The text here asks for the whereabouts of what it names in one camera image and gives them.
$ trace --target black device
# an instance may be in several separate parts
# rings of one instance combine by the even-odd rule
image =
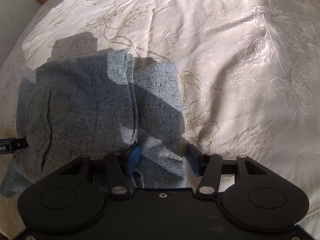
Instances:
[[[130,192],[140,158],[134,144],[103,160],[81,156],[26,189],[18,210],[26,229],[16,240],[199,239],[312,240],[300,226],[309,208],[306,194],[253,159],[202,155],[192,144],[185,154],[197,176],[191,188]],[[108,192],[92,184],[105,174]],[[235,183],[218,192],[222,174]]]

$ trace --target wall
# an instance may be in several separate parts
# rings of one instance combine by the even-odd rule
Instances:
[[[0,68],[40,6],[36,0],[0,0]]]

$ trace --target silver screw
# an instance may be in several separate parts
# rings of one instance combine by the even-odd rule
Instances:
[[[113,194],[116,194],[116,195],[125,194],[125,193],[127,193],[127,191],[128,191],[127,188],[122,187],[122,186],[113,187],[112,190],[111,190],[111,192],[112,192]]]
[[[160,193],[159,194],[159,197],[161,197],[161,198],[165,198],[165,197],[167,197],[168,195],[166,194],[166,193]]]
[[[201,194],[205,194],[205,195],[209,195],[212,194],[214,192],[214,188],[210,187],[210,186],[203,186],[199,189],[199,192]]]

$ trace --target folded garment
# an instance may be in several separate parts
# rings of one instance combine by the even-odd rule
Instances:
[[[29,147],[14,153],[0,193],[12,197],[81,155],[102,159],[135,141],[133,187],[184,187],[176,68],[154,63],[133,73],[133,65],[119,50],[45,63],[25,77],[17,134]]]

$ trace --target bed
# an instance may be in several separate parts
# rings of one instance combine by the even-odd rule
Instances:
[[[0,138],[16,136],[22,78],[55,59],[128,49],[135,68],[174,62],[183,141],[248,155],[300,187],[320,239],[320,0],[49,0],[0,69]],[[11,156],[0,155],[0,180]],[[188,184],[199,180],[186,165]],[[222,176],[220,190],[233,183]],[[24,229],[0,195],[0,230]]]

